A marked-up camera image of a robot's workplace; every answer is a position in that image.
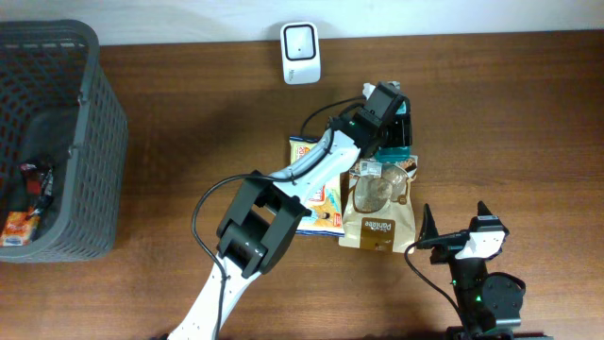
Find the teal mouthwash bottle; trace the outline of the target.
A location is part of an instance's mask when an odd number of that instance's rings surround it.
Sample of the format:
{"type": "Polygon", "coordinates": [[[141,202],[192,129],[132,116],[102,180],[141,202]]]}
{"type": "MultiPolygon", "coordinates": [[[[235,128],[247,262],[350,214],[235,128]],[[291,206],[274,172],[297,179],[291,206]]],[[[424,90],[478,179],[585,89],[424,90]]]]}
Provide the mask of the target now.
{"type": "Polygon", "coordinates": [[[399,107],[387,132],[386,143],[377,149],[373,158],[379,162],[399,162],[409,157],[412,145],[411,101],[409,99],[399,107]]]}

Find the beige cookie pouch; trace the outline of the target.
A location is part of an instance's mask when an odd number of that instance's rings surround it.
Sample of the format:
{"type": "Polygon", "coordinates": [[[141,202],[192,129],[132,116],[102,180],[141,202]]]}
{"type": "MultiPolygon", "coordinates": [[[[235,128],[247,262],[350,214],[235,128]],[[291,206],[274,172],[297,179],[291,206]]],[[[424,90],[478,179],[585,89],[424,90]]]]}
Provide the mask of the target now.
{"type": "Polygon", "coordinates": [[[403,253],[414,242],[416,225],[411,184],[418,158],[361,159],[348,172],[341,247],[403,253]]]}

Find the yellow snack bag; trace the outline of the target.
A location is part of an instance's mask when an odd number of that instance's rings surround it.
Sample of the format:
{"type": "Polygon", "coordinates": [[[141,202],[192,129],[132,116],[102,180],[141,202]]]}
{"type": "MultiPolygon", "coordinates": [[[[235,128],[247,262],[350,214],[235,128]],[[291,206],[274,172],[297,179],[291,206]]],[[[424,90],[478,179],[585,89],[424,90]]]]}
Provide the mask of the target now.
{"type": "Polygon", "coordinates": [[[341,176],[336,175],[306,202],[310,216],[303,217],[297,234],[344,237],[341,176]]]}

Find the dark red snack packet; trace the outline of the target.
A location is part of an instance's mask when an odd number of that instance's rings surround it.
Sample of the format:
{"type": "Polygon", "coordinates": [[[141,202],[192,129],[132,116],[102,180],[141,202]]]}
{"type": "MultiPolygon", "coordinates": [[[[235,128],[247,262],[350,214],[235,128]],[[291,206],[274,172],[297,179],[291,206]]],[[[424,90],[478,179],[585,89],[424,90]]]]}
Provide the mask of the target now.
{"type": "Polygon", "coordinates": [[[54,164],[48,159],[32,159],[19,165],[29,197],[26,220],[42,216],[54,200],[54,164]]]}

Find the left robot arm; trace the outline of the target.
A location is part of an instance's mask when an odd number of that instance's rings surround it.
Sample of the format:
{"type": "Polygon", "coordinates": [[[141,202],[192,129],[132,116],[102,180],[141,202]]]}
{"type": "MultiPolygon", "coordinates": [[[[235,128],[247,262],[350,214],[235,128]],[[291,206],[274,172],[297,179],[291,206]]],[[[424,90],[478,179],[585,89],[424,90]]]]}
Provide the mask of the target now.
{"type": "Polygon", "coordinates": [[[411,140],[411,103],[392,82],[365,84],[362,100],[330,118],[310,152],[270,175],[259,171],[224,178],[208,190],[234,181],[241,186],[218,225],[215,249],[203,246],[212,269],[184,319],[166,339],[216,339],[245,290],[282,259],[306,202],[330,179],[390,142],[411,140]]]}

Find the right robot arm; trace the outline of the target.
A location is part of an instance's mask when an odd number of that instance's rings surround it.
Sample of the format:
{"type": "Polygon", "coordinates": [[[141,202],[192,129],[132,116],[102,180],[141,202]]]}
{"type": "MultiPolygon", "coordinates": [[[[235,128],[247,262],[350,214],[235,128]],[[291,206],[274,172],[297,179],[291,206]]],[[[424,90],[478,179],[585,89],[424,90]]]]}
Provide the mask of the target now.
{"type": "Polygon", "coordinates": [[[449,327],[446,339],[546,339],[544,333],[517,333],[527,291],[519,278],[490,272],[487,263],[502,252],[509,230],[483,202],[467,229],[441,234],[430,207],[423,211],[417,249],[431,252],[432,264],[449,267],[454,295],[449,299],[460,319],[449,327]]]}

